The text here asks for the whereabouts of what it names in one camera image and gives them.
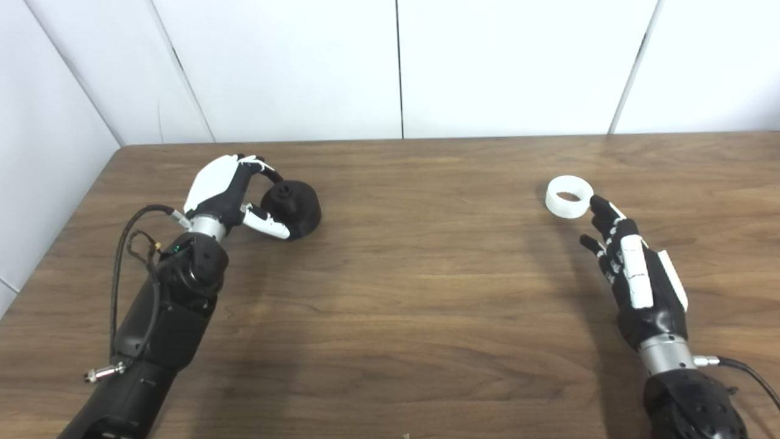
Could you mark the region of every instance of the silver metal wrist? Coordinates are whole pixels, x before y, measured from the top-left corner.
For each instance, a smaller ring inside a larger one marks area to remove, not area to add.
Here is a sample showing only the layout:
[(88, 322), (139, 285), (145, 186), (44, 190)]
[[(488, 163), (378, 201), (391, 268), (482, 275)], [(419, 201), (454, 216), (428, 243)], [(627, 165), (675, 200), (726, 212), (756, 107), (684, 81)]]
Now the silver metal wrist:
[(676, 334), (650, 337), (640, 343), (639, 355), (650, 376), (674, 369), (696, 369), (685, 338)]

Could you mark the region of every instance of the fingertip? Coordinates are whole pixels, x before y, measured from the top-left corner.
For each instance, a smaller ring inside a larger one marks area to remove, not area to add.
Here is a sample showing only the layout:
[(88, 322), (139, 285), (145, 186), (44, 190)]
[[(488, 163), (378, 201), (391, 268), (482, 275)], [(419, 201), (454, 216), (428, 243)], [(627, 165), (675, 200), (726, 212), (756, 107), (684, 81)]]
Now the fingertip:
[(580, 235), (580, 244), (593, 252), (594, 255), (598, 255), (599, 252), (604, 250), (604, 246), (590, 235)]

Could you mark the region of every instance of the cable connector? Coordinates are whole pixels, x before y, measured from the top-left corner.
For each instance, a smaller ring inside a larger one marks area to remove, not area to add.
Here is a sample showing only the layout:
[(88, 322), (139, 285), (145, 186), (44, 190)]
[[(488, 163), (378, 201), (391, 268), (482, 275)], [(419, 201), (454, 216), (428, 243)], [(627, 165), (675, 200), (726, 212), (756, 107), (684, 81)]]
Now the cable connector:
[(96, 384), (101, 380), (101, 378), (109, 377), (115, 373), (122, 375), (126, 370), (127, 366), (124, 362), (121, 361), (116, 363), (116, 366), (110, 365), (101, 367), (100, 369), (90, 369), (87, 373), (84, 374), (84, 382)]
[(171, 214), (171, 218), (173, 218), (174, 221), (179, 223), (181, 227), (184, 227), (184, 230), (189, 230), (193, 226), (192, 221), (187, 219), (187, 217), (184, 216), (184, 214), (179, 212), (178, 210), (173, 211), (173, 213)]
[(721, 359), (714, 355), (694, 355), (693, 364), (696, 367), (720, 366)]

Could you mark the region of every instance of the black knob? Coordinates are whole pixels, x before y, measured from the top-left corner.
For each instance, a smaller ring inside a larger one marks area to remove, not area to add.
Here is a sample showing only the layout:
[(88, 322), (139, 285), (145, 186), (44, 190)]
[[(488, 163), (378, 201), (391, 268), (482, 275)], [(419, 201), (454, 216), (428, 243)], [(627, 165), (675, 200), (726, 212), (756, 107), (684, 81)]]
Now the black knob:
[(320, 224), (322, 211), (317, 192), (302, 181), (283, 180), (265, 193), (261, 209), (290, 230), (288, 241), (304, 237)]

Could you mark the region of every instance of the metal plug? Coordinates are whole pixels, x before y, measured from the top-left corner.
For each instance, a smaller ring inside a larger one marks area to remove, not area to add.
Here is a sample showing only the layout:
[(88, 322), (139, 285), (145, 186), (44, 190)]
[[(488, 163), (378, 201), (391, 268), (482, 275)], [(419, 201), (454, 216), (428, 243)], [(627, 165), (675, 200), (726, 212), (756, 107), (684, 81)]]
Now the metal plug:
[(100, 369), (90, 369), (84, 374), (84, 382), (96, 384), (101, 378), (109, 377), (115, 373), (123, 374), (127, 370), (127, 366), (124, 362), (116, 363), (116, 366), (110, 365), (101, 367)]

